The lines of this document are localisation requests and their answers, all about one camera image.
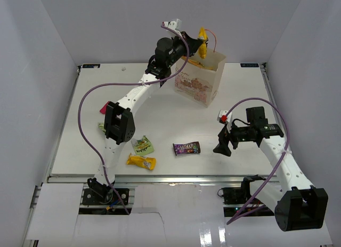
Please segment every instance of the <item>cable tie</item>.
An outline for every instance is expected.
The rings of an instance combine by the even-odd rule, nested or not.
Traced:
[[[293,153],[292,153],[292,151],[290,151],[289,149],[287,149],[287,150],[285,150],[284,148],[280,151],[280,153],[282,154],[282,153],[286,153],[287,155],[292,155]]]
[[[100,167],[102,167],[103,169],[106,169],[106,170],[108,169],[107,164],[101,164]]]

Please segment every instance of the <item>yellow candy wrapper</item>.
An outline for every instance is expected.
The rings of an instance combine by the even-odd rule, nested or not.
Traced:
[[[154,170],[156,165],[156,159],[155,158],[149,158],[139,155],[129,155],[129,159],[127,160],[128,165],[136,165],[141,168],[145,168],[148,170]]]
[[[202,63],[200,63],[199,61],[195,61],[195,60],[192,60],[192,59],[189,59],[187,61],[187,63],[189,64],[192,64],[192,65],[195,65],[199,68],[202,68],[202,69],[206,69],[206,70],[213,70],[213,67],[205,67]]]
[[[198,39],[203,40],[202,45],[199,47],[199,56],[204,59],[206,57],[207,53],[207,43],[208,43],[208,37],[206,35],[205,29],[203,27],[200,28]]]

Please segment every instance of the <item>red cap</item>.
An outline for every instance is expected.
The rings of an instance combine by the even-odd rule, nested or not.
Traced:
[[[100,113],[101,113],[101,114],[105,115],[105,112],[107,111],[107,104],[108,104],[109,102],[110,102],[110,101],[108,101],[108,102],[104,105],[104,107],[101,108],[101,110],[100,110]]]
[[[226,115],[222,115],[221,120],[222,120],[223,123],[226,122],[227,119],[228,119],[228,117]]]

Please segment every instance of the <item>red wire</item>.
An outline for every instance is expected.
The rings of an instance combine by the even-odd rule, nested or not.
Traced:
[[[205,31],[209,31],[209,32],[210,32],[211,34],[213,34],[213,36],[214,36],[215,44],[214,44],[213,52],[215,52],[215,48],[216,48],[216,46],[217,46],[217,37],[215,36],[215,34],[214,34],[211,30],[205,29]]]

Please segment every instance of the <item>white floor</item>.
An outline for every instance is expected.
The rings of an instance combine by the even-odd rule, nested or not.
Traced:
[[[107,82],[137,82],[147,64],[101,64],[100,68],[81,70],[74,98],[64,127],[52,175],[93,175],[98,169],[99,158],[81,138],[77,126],[79,102],[91,87]],[[123,97],[132,87],[109,86],[95,90],[84,102],[82,125],[86,136],[99,151],[104,149],[104,134],[98,122],[104,121],[99,110],[107,101]],[[222,124],[216,118],[220,109],[229,109],[241,99],[261,97],[269,99],[259,68],[241,68],[238,63],[227,63],[218,94],[205,108],[174,91],[174,79],[167,81],[160,90],[145,102],[135,116],[135,136],[146,135],[153,143],[157,159],[153,171],[126,165],[131,143],[127,143],[119,164],[118,175],[246,175],[269,174],[271,166],[255,143],[240,144],[231,157],[214,154]],[[245,109],[264,106],[266,117],[275,123],[272,109],[260,101],[245,102],[233,112],[234,118],[246,120]],[[200,155],[175,157],[172,143],[199,141]]]

